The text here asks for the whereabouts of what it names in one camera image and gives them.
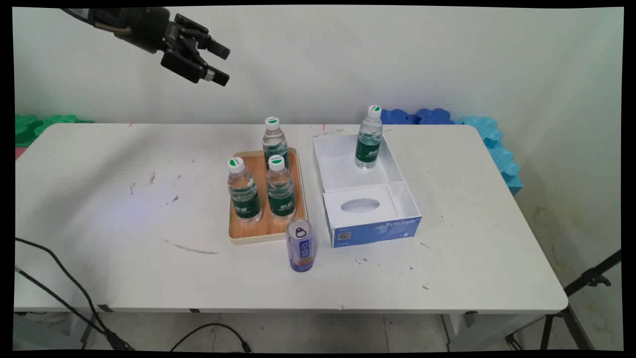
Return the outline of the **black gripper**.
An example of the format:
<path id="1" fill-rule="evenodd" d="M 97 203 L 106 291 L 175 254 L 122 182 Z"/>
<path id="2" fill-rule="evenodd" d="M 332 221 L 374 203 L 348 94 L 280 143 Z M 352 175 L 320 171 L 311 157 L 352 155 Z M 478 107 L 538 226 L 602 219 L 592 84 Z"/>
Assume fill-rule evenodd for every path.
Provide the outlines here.
<path id="1" fill-rule="evenodd" d="M 224 87 L 230 80 L 229 74 L 209 65 L 199 53 L 204 49 L 223 60 L 231 53 L 209 34 L 207 27 L 176 14 L 172 39 L 186 48 L 170 47 L 165 39 L 170 22 L 170 11 L 166 7 L 92 7 L 89 22 L 150 54 L 164 52 L 161 65 L 195 84 L 205 80 Z"/>

